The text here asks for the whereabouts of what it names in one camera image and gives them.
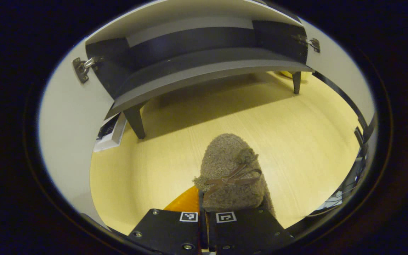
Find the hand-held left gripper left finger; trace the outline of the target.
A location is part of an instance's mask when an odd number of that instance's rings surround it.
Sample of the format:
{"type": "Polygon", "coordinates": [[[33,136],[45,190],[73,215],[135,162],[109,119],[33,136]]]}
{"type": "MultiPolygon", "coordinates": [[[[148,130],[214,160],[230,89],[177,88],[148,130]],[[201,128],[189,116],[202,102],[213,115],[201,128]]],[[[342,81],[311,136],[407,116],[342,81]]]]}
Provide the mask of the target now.
{"type": "Polygon", "coordinates": [[[192,186],[164,209],[152,208],[128,234],[128,240],[151,255],[202,255],[204,211],[192,186]]]}

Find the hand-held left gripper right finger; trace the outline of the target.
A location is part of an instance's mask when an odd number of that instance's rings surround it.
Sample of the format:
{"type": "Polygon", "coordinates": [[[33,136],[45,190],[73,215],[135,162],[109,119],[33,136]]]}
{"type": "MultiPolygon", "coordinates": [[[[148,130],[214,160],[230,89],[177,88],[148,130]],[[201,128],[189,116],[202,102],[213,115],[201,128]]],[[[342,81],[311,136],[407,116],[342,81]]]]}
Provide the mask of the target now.
{"type": "Polygon", "coordinates": [[[216,255],[272,255],[294,237],[264,208],[207,214],[204,248],[216,255]]]}

